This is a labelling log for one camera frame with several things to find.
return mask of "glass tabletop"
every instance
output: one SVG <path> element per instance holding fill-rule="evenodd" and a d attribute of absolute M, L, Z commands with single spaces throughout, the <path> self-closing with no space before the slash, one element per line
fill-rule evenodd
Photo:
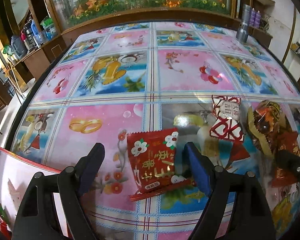
<path fill-rule="evenodd" d="M 242 144 L 210 136 L 212 96 L 240 98 Z M 183 22 L 115 26 L 78 37 L 33 97 L 11 150 L 62 170 L 101 142 L 105 160 L 81 199 L 93 227 L 114 239 L 184 240 L 208 199 L 197 187 L 129 200 L 137 185 L 127 134 L 177 127 L 176 173 L 182 173 L 189 141 L 228 172 L 253 171 L 281 236 L 300 210 L 300 183 L 275 184 L 273 161 L 248 132 L 248 109 L 263 100 L 278 104 L 300 148 L 300 94 L 254 38 L 240 44 L 232 30 Z M 230 194 L 218 236 L 227 229 L 233 201 Z"/>

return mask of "spray can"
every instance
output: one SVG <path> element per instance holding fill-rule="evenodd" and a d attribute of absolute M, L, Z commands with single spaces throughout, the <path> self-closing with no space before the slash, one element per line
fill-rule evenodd
<path fill-rule="evenodd" d="M 260 11 L 258 11 L 258 12 L 256 13 L 256 18 L 255 18 L 255 20 L 254 20 L 253 26 L 256 27 L 256 28 L 259 28 L 260 21 L 261 21 L 261 13 L 260 13 Z"/>
<path fill-rule="evenodd" d="M 255 18 L 256 18 L 256 11 L 254 10 L 254 8 L 252 8 L 250 21 L 249 21 L 250 26 L 254 25 Z"/>

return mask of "blue gripper pad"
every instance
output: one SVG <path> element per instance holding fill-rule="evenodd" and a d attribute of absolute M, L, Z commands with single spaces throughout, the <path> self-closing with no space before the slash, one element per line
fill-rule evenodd
<path fill-rule="evenodd" d="M 201 155 L 193 142 L 188 142 L 182 152 L 190 165 L 192 176 L 199 190 L 210 197 L 215 184 L 214 166 L 207 156 Z"/>

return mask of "screw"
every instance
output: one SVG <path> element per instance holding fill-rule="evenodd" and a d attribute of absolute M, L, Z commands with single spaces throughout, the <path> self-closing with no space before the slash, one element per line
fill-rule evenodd
<path fill-rule="evenodd" d="M 66 173 L 71 173 L 73 171 L 74 171 L 74 167 L 73 166 L 66 167 Z"/>
<path fill-rule="evenodd" d="M 222 168 L 221 166 L 219 166 L 219 165 L 215 166 L 215 167 L 214 167 L 214 170 L 215 170 L 216 172 L 223 172 L 223 168 Z"/>
<path fill-rule="evenodd" d="M 35 175 L 34 175 L 34 177 L 36 178 L 36 179 L 38 179 L 38 178 L 40 178 L 41 176 L 42 176 L 42 172 L 37 172 Z"/>
<path fill-rule="evenodd" d="M 255 176 L 255 174 L 252 171 L 247 171 L 247 175 L 251 178 Z"/>

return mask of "wedding ring illustration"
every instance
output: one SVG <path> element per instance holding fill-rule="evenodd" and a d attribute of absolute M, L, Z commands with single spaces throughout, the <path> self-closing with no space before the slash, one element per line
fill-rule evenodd
<path fill-rule="evenodd" d="M 69 129 L 83 134 L 93 133 L 99 130 L 102 126 L 100 119 L 81 119 L 73 118 L 70 121 Z"/>

